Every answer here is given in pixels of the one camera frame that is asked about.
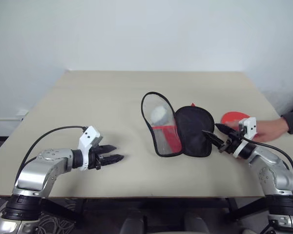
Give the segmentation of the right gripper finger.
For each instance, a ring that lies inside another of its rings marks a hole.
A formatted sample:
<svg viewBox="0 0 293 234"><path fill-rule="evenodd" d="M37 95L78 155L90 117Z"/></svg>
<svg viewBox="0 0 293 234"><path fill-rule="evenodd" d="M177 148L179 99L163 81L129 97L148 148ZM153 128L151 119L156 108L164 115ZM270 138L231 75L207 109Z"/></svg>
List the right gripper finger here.
<svg viewBox="0 0 293 234"><path fill-rule="evenodd" d="M205 136L205 138L218 149L222 148L225 145L224 141L217 137L214 133L205 130L202 130L202 133Z"/></svg>
<svg viewBox="0 0 293 234"><path fill-rule="evenodd" d="M233 128L231 128L231 127L229 127L229 126L227 126L225 124L222 124L222 123L216 123L215 126L217 127L217 129L220 132L222 132L222 133L224 133L226 135L229 135L229 134L235 132L235 130Z"/></svg>

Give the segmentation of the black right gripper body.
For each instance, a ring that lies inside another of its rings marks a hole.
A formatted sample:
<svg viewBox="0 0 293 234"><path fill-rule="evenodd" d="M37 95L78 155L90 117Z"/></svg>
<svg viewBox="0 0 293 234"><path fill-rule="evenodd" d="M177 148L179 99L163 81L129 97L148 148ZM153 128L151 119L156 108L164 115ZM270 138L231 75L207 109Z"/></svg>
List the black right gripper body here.
<svg viewBox="0 0 293 234"><path fill-rule="evenodd" d="M238 146L241 144L241 137L237 131L228 133L228 139L226 143L221 146L219 152L226 152L228 154L233 154Z"/></svg>

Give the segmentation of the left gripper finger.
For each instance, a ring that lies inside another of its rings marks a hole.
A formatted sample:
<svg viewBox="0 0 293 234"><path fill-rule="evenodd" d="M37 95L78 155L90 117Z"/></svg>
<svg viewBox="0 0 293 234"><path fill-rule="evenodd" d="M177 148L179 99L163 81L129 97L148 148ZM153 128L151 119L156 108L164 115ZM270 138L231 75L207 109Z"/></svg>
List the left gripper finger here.
<svg viewBox="0 0 293 234"><path fill-rule="evenodd" d="M116 149L113 145L101 145L99 146L99 153L110 153Z"/></svg>
<svg viewBox="0 0 293 234"><path fill-rule="evenodd" d="M123 155L120 154L115 154L115 155L110 155L110 156L104 156L101 159L101 166L107 166L111 164L115 164L121 160L124 159Z"/></svg>

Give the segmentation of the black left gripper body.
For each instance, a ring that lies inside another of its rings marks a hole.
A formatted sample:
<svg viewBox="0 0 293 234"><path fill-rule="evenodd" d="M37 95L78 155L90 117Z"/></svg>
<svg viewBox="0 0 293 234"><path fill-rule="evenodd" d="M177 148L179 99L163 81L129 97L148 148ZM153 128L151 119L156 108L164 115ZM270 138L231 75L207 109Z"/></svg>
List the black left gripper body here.
<svg viewBox="0 0 293 234"><path fill-rule="evenodd" d="M103 146L91 147L89 149L88 166L87 166L87 168L89 170L92 170L92 169L100 170L101 169L100 155L103 153L103 150L104 150Z"/></svg>

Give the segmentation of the person's bare hand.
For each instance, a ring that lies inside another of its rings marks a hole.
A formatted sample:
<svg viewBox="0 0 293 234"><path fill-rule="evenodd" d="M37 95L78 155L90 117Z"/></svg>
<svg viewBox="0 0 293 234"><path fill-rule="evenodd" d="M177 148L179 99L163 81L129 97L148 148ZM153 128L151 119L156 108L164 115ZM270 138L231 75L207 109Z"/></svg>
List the person's bare hand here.
<svg viewBox="0 0 293 234"><path fill-rule="evenodd" d="M289 130L286 120L281 117L276 120L257 121L257 134L253 138L257 142L273 141Z"/></svg>

